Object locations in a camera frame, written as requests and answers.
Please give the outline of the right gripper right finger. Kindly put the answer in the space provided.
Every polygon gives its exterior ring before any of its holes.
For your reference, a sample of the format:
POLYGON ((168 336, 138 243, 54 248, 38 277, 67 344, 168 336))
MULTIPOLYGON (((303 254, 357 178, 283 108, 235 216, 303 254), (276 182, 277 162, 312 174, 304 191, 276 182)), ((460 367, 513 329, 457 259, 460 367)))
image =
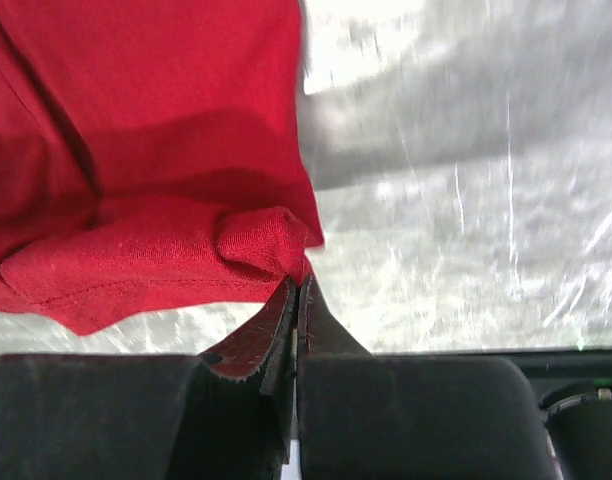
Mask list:
POLYGON ((494 355, 373 355, 313 277, 297 313, 305 479, 553 479, 532 388, 494 355))

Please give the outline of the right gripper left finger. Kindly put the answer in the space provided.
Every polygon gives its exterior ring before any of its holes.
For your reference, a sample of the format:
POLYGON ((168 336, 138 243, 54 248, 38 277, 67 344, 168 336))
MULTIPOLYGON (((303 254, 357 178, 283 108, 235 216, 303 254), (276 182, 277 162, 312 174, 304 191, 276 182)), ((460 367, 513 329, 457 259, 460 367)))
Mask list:
POLYGON ((297 289, 197 355, 0 356, 0 479, 277 479, 297 289))

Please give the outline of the red t shirt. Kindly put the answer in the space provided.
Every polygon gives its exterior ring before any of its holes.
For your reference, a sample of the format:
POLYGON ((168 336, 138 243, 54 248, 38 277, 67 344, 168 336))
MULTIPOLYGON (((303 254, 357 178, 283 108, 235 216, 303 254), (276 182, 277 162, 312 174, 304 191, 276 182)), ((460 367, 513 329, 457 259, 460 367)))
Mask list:
POLYGON ((323 242, 295 1, 0 1, 0 311, 262 302, 323 242))

